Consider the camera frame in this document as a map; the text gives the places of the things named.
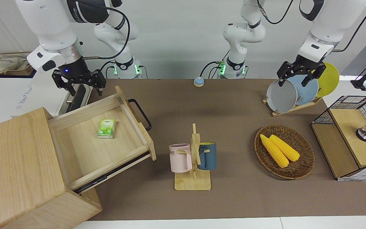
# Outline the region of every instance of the blue mug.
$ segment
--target blue mug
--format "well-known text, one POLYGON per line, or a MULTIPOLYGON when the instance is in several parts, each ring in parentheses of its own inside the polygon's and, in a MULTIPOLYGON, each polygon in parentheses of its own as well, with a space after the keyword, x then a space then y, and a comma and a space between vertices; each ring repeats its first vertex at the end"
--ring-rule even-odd
POLYGON ((217 168, 217 145, 215 142, 201 142, 199 147, 201 170, 215 170, 217 168))

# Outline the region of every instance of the pink mug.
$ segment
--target pink mug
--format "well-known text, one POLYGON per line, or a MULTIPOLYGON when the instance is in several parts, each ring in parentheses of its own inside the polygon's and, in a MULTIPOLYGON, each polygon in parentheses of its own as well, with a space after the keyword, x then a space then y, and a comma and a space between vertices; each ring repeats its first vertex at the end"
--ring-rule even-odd
POLYGON ((192 153, 189 144, 169 145, 170 168, 174 173, 192 170, 192 153))

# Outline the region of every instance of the black metal handle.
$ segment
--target black metal handle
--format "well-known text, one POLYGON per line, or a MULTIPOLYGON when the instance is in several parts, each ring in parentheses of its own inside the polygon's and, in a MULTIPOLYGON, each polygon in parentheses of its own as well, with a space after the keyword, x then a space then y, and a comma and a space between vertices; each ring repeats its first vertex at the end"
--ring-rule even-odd
POLYGON ((305 13, 302 11, 302 9, 300 8, 300 4, 302 3, 302 1, 299 2, 299 11, 302 14, 302 16, 306 19, 308 19, 309 21, 313 21, 317 15, 318 12, 320 12, 321 8, 323 7, 324 4, 324 0, 313 0, 314 1, 314 6, 311 9, 310 13, 305 13))
POLYGON ((148 123, 148 127, 145 128, 146 131, 149 131, 152 129, 152 124, 149 121, 148 117, 146 116, 146 114, 144 113, 144 111, 142 110, 141 106, 139 106, 139 103, 135 100, 135 99, 130 99, 128 100, 128 103, 135 103, 135 105, 138 107, 139 111, 141 112, 142 116, 144 117, 144 119, 146 120, 146 122, 148 123))

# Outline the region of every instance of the corn cob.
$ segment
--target corn cob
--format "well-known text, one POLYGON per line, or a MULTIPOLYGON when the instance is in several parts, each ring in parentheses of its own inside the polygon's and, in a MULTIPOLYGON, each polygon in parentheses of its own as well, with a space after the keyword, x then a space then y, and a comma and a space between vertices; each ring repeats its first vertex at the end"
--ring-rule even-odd
POLYGON ((269 139, 282 151, 282 153, 291 161, 297 161, 300 154, 295 151, 290 145, 278 138, 276 135, 270 135, 269 139))
POLYGON ((260 135, 263 146, 267 149, 271 157, 276 161, 280 168, 289 165, 289 160, 283 155, 281 150, 265 135, 260 135))

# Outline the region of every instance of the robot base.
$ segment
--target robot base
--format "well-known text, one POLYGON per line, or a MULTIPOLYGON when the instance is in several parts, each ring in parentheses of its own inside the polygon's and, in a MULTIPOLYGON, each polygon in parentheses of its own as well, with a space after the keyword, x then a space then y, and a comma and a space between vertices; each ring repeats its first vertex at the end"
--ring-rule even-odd
POLYGON ((220 79, 229 79, 229 80, 235 80, 235 79, 243 79, 245 77, 245 66, 242 66, 240 70, 234 71, 230 70, 228 68, 225 69, 224 74, 221 74, 221 72, 218 72, 220 79))
POLYGON ((116 70, 113 74, 108 74, 108 79, 142 79, 142 72, 139 68, 140 65, 141 61, 136 60, 135 58, 134 63, 127 70, 122 70, 115 65, 116 70))

